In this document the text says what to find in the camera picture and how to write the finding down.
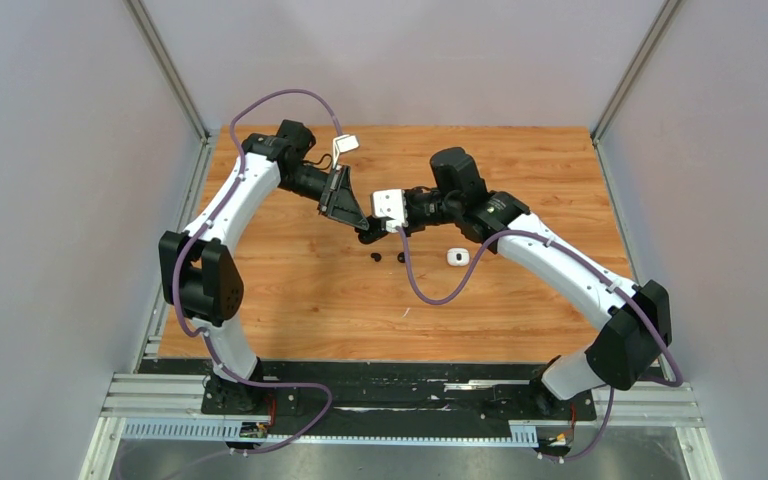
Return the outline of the white earbud charging case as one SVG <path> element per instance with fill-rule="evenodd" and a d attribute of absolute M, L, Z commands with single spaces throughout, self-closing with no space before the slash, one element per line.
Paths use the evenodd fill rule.
<path fill-rule="evenodd" d="M 470 252 L 465 248 L 450 248 L 446 252 L 446 262 L 452 267 L 466 267 L 471 262 Z"/>

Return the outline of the black earbud charging case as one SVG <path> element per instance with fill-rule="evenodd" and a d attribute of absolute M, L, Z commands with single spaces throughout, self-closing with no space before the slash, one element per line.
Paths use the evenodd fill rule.
<path fill-rule="evenodd" d="M 363 245 L 373 244 L 388 235 L 385 226 L 381 224 L 370 224 L 367 229 L 356 228 L 358 241 Z"/>

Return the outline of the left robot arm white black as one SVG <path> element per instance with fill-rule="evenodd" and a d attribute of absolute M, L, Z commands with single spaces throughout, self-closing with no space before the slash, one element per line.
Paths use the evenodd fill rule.
<path fill-rule="evenodd" d="M 251 134 L 229 176 L 208 206 L 180 232 L 158 244 L 165 301 L 182 331 L 208 348 L 216 378 L 229 383 L 228 400 L 243 413 L 258 411 L 266 384 L 260 359 L 245 338 L 239 310 L 244 282 L 234 253 L 245 229 L 276 189 L 316 202 L 319 215 L 364 231 L 369 226 L 353 193 L 350 170 L 318 168 L 306 156 L 315 146 L 303 123 L 285 120 L 273 135 Z"/>

